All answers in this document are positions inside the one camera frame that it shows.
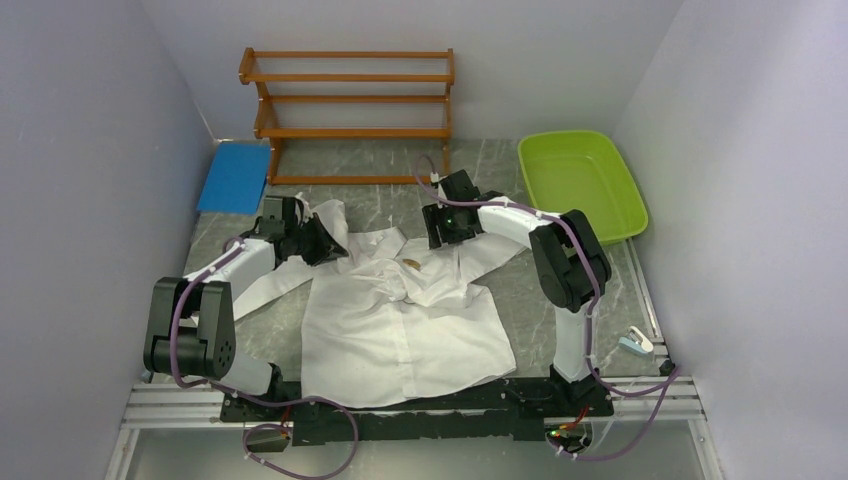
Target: wooden shelf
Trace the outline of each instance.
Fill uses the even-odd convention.
[[[446,72],[431,74],[394,73],[262,73],[257,58],[347,58],[347,59],[436,59],[445,60]],[[416,179],[411,175],[375,176],[281,176],[277,175],[283,151],[283,140],[291,138],[433,138],[442,142],[442,169],[450,173],[449,144],[453,132],[451,114],[451,87],[456,78],[453,49],[444,52],[304,52],[304,51],[254,51],[246,48],[239,65],[239,81],[256,85],[259,106],[253,133],[256,138],[271,141],[271,166],[268,181],[271,185],[368,185],[368,184],[411,184]],[[444,95],[271,95],[267,83],[443,83]],[[441,104],[444,109],[444,124],[441,128],[288,128],[280,125],[275,104],[309,103],[396,103],[396,104]]]

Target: green tray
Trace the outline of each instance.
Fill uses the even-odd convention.
[[[580,130],[530,135],[518,144],[518,158],[533,206],[558,213],[582,210],[602,244],[648,226],[639,189],[605,135]]]

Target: blue board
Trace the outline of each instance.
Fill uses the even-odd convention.
[[[271,147],[222,143],[206,176],[197,210],[255,214],[270,162]]]

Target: gray tabletop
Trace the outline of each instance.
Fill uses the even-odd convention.
[[[527,203],[517,142],[454,141],[453,170],[465,169],[482,190],[496,190]],[[439,144],[428,141],[296,141],[286,145],[281,174],[362,175],[409,174],[422,153],[440,158]],[[329,199],[345,203],[351,232],[398,227],[407,238],[426,236],[421,207],[430,202],[417,185],[274,186],[266,194],[303,192],[313,205]],[[203,213],[197,222],[186,273],[221,253],[223,242],[253,226],[254,215]],[[617,347],[618,338],[634,325],[651,335],[646,291],[638,282],[638,262],[631,246],[605,247],[613,275],[598,312],[595,335],[597,364],[604,376],[657,375],[657,359],[638,357]],[[515,353],[513,376],[546,376],[554,355],[554,312],[539,285],[532,254],[524,251],[476,283],[489,287]],[[279,365],[290,380],[300,378],[300,325],[310,283],[287,293],[239,320],[239,349]]]

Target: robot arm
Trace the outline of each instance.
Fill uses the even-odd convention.
[[[233,300],[258,278],[296,255],[312,266],[347,256],[305,202],[268,196],[263,215],[239,235],[227,251],[206,267],[183,278],[162,278],[153,289],[144,349],[144,366],[171,374],[170,329],[180,296],[205,272],[212,272],[189,294],[179,312],[177,364],[180,374],[203,377],[251,395],[279,400],[279,368],[236,348]],[[231,262],[234,250],[241,250]],[[215,265],[226,263],[222,268]]]
[[[515,208],[493,205],[509,202],[497,192],[481,195],[464,170],[434,182],[440,196],[459,202],[490,202],[481,207],[428,205],[423,208],[430,248],[442,243],[459,243],[479,233],[493,233],[518,242],[533,252],[536,273],[545,296],[555,307],[557,348],[554,369],[566,381],[576,382],[591,372],[584,357],[585,315],[580,313],[594,292],[580,260],[568,256],[572,248],[562,228],[550,221]],[[572,210],[559,216],[575,232],[586,253],[601,294],[612,270],[597,237],[583,212]]]

